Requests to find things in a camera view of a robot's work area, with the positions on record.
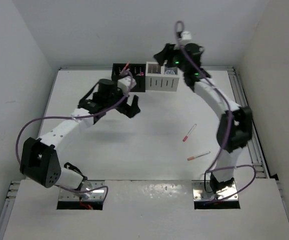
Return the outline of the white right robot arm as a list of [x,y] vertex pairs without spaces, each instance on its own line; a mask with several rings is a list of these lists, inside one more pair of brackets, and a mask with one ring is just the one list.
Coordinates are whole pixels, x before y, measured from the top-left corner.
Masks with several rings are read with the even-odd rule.
[[185,46],[167,43],[153,57],[160,66],[181,70],[184,83],[208,104],[219,119],[216,133],[219,151],[206,170],[210,175],[210,188],[216,193],[234,182],[238,158],[253,135],[253,113],[250,107],[240,106],[216,86],[212,76],[201,67],[203,52],[203,47],[195,43]]

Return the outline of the pink capped white marker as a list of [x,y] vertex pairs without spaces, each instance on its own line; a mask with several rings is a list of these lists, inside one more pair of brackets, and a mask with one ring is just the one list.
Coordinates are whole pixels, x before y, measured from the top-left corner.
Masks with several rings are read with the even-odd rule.
[[185,142],[189,136],[192,134],[192,132],[195,130],[195,128],[197,127],[197,124],[195,123],[190,130],[187,132],[187,134],[184,136],[184,138],[182,139],[183,142]]

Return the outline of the peach capped white marker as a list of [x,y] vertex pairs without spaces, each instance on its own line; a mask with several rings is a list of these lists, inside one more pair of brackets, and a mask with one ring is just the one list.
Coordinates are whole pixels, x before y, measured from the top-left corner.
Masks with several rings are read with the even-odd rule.
[[206,156],[206,155],[209,155],[210,153],[211,153],[210,151],[201,152],[201,153],[199,153],[199,154],[196,154],[196,155],[193,155],[193,156],[188,157],[187,160],[188,160],[188,161],[192,161],[192,160],[195,160],[195,159],[204,157],[204,156]]

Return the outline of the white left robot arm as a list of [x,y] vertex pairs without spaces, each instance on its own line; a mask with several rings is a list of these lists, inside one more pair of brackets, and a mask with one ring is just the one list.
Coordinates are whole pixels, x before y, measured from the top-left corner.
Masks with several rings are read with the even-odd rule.
[[57,186],[67,191],[85,194],[82,187],[87,177],[75,166],[61,166],[59,156],[78,135],[96,124],[110,110],[133,118],[140,113],[138,96],[128,104],[130,91],[136,86],[130,76],[113,81],[102,78],[84,95],[70,116],[49,132],[37,138],[29,137],[22,147],[19,170],[36,183],[50,188]]

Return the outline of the orange pen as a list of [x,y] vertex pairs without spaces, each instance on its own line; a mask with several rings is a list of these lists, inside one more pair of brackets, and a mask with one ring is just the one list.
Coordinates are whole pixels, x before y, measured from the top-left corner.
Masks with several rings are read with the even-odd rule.
[[128,70],[129,65],[130,65],[130,61],[128,61],[128,62],[125,64],[125,66],[122,68],[122,70],[121,70],[120,73],[119,73],[120,76],[123,76],[123,75],[125,74],[125,71]]

